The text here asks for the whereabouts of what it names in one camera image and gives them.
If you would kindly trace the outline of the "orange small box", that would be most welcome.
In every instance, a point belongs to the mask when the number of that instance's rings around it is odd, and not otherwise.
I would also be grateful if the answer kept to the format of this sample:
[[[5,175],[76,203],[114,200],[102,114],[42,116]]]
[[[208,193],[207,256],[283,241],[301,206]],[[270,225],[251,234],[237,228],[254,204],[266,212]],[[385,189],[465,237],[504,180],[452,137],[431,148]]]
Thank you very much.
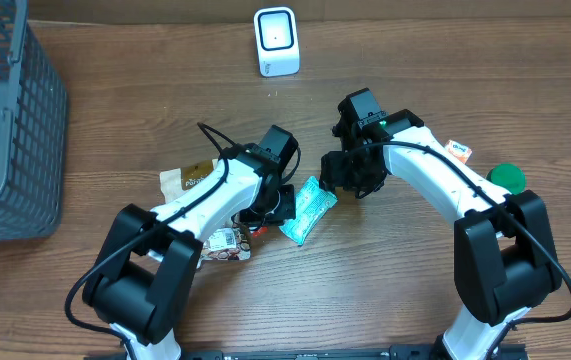
[[[448,140],[445,149],[463,164],[466,164],[472,155],[470,147],[454,140]]]

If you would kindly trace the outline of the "green lid jar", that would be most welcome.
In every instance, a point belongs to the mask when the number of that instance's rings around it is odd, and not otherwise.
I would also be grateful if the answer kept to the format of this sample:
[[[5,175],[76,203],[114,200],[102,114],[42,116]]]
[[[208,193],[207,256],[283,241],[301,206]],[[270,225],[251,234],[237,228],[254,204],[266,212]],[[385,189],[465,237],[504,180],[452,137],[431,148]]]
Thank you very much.
[[[524,172],[511,163],[501,163],[491,169],[486,179],[491,183],[501,186],[512,194],[522,193],[527,186]]]

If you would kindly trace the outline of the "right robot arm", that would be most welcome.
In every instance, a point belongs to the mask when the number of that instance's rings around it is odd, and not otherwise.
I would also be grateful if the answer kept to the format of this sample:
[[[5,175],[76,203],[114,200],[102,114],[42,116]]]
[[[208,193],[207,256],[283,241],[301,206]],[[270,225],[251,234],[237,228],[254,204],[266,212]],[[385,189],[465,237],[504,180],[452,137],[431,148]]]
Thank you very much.
[[[384,111],[364,88],[337,110],[338,151],[321,159],[322,189],[361,199],[389,175],[418,191],[452,227],[454,282],[463,306],[433,345],[395,345],[394,359],[524,359],[507,332],[558,290],[561,269],[545,203],[530,190],[513,193],[449,153],[409,110]]]

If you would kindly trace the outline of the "brown snack pouch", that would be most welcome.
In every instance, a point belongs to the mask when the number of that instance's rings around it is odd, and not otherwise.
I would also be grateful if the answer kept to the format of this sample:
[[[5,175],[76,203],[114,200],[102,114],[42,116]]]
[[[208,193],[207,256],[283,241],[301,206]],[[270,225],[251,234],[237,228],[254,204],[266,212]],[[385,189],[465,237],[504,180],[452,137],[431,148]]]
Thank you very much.
[[[217,160],[206,160],[159,174],[160,189],[165,202],[177,200],[204,180],[217,166]],[[245,261],[251,257],[247,231],[232,215],[204,243],[197,267],[204,261]]]

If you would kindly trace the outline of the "red stick sachet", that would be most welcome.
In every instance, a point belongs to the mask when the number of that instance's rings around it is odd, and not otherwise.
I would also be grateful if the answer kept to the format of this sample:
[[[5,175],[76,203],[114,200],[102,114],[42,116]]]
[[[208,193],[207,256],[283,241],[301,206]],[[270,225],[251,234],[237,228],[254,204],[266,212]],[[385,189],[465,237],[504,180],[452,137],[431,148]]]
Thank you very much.
[[[263,235],[264,233],[266,233],[268,231],[268,228],[266,226],[260,227],[260,228],[255,228],[253,230],[250,231],[251,236],[253,238],[257,238],[261,235]]]

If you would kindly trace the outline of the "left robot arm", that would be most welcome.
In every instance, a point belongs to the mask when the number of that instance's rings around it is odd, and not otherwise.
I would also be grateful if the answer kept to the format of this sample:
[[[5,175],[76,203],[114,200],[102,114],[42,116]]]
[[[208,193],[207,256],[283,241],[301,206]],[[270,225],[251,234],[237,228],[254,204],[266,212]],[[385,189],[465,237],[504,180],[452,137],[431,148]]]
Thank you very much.
[[[117,337],[122,359],[178,359],[173,333],[206,241],[233,218],[248,227],[295,218],[285,169],[300,157],[294,136],[273,125],[259,143],[220,149],[214,170],[182,196],[152,210],[134,204],[114,219],[95,264],[69,292],[82,296]]]

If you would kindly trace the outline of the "teal wipes packet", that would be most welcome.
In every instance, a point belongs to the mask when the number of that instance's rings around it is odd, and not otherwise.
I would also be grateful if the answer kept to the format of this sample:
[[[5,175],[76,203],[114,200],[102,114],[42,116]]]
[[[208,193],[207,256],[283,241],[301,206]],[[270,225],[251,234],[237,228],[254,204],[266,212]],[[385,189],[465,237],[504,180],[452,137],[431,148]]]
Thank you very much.
[[[302,246],[316,224],[337,202],[337,197],[321,189],[318,179],[311,176],[295,195],[295,218],[287,220],[279,229]]]

